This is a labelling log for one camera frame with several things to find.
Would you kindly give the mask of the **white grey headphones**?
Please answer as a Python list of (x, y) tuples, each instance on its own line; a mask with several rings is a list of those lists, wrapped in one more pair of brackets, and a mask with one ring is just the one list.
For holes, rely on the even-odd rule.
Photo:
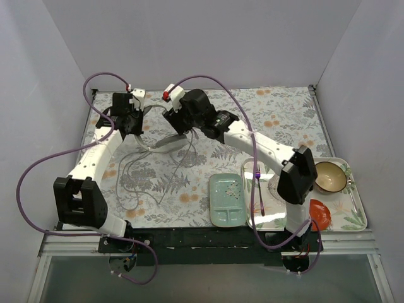
[(182, 147), (187, 145), (187, 136), (185, 134), (172, 134), (159, 141), (157, 141), (153, 146), (147, 145), (140, 135), (135, 135), (136, 142), (144, 150), (152, 153), (170, 153), (176, 150), (180, 150)]

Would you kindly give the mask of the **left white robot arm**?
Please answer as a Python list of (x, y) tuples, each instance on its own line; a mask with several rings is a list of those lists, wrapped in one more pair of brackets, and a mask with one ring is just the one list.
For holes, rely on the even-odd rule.
[(87, 227), (113, 235), (112, 244), (126, 253), (133, 248), (134, 237), (126, 232), (127, 221), (113, 215), (100, 190), (104, 172), (127, 135), (141, 135), (146, 92), (135, 89), (114, 93), (112, 106), (102, 112), (92, 142), (67, 177), (58, 177), (53, 185), (57, 214), (62, 223)]

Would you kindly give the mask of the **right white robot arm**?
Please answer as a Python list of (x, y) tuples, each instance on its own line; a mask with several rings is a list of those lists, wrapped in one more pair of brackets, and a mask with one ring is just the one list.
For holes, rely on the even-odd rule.
[(216, 110), (200, 89), (186, 92), (170, 85), (163, 100), (172, 104), (163, 116), (178, 134), (198, 128), (206, 137), (256, 157), (279, 176), (277, 192), (287, 208), (285, 242), (293, 251), (303, 249), (309, 242), (309, 196), (318, 176), (311, 150), (283, 145), (249, 130), (235, 114)]

